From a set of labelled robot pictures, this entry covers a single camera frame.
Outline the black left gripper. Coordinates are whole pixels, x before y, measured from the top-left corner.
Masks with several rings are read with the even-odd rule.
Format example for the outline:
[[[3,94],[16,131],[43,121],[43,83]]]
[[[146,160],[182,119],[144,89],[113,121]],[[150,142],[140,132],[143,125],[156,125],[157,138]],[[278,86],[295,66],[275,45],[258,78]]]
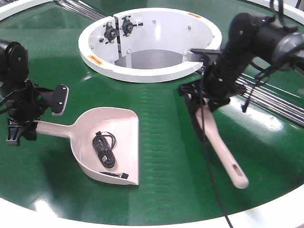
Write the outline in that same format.
[[[7,143],[20,146],[20,139],[28,141],[37,139],[37,123],[45,110],[51,106],[54,90],[40,87],[31,80],[23,82],[0,81],[0,113],[7,115]]]

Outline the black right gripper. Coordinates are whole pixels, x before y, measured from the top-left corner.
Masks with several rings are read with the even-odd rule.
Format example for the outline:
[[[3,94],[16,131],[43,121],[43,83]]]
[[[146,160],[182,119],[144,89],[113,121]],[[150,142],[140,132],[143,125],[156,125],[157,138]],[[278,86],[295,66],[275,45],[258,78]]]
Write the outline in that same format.
[[[219,56],[212,66],[204,66],[201,79],[179,85],[178,92],[181,96],[191,94],[196,101],[208,104],[211,112],[229,104],[230,97],[245,92],[245,87],[236,82],[239,75],[226,73],[231,70],[232,64]]]

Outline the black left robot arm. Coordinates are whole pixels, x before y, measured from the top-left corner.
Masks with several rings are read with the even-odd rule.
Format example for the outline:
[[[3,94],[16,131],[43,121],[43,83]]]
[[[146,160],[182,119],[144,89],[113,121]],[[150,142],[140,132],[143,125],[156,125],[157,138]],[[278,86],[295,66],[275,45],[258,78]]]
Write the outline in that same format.
[[[51,106],[51,89],[32,83],[28,51],[18,42],[0,40],[0,113],[7,115],[7,143],[20,145],[20,138],[37,138],[35,120]]]

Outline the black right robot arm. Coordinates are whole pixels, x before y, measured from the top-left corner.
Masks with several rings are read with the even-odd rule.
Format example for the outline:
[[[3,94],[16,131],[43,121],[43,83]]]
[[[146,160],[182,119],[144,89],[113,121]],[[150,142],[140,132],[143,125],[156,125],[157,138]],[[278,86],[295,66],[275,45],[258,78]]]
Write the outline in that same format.
[[[244,70],[259,57],[270,66],[260,69],[255,87],[277,70],[295,69],[304,72],[304,35],[297,26],[277,23],[274,16],[237,14],[229,27],[228,42],[222,50],[193,48],[190,62],[203,63],[202,79],[181,84],[180,95],[191,95],[197,103],[208,99],[209,108],[215,109],[230,102],[230,97],[243,94],[244,85],[236,82]]]

